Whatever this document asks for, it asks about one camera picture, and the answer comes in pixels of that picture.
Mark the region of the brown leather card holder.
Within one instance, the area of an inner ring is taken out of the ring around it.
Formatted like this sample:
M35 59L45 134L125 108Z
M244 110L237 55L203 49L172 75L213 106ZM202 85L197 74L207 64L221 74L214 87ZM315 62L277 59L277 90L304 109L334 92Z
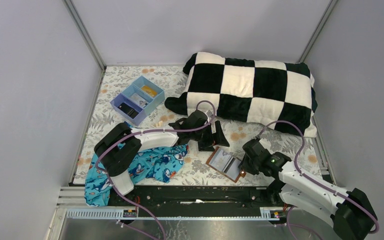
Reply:
M206 165L234 183L247 174L242 169L242 161L220 147L215 148Z

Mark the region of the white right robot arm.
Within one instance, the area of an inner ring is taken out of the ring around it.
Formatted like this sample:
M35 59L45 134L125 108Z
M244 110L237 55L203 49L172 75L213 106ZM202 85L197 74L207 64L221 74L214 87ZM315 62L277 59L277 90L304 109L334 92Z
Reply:
M270 153L257 139L251 139L242 149L241 168L245 172L274 179L266 188L267 198L273 203L281 201L314 215L342 240L363 240L378 229L378 218L362 190L347 190L299 170L290 157Z

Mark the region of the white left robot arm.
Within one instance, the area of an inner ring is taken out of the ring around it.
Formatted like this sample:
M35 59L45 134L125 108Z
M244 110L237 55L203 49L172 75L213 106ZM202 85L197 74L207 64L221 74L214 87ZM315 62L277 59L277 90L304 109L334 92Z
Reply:
M188 117L169 123L165 128L131 128L125 122L116 125L94 147L103 170L109 176L109 182L121 196L134 188L128 171L134 157L144 150L158 147L176 147L196 141L203 151L213 150L219 145L229 147L221 123L215 120L211 111L195 110Z

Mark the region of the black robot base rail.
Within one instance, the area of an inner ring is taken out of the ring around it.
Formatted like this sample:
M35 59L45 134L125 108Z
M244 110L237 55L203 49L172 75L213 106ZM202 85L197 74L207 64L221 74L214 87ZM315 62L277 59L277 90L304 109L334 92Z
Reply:
M251 186L156 186L138 185L126 200L110 191L108 206L129 207L130 202L148 210L177 206L265 208L282 210L284 203L265 187Z

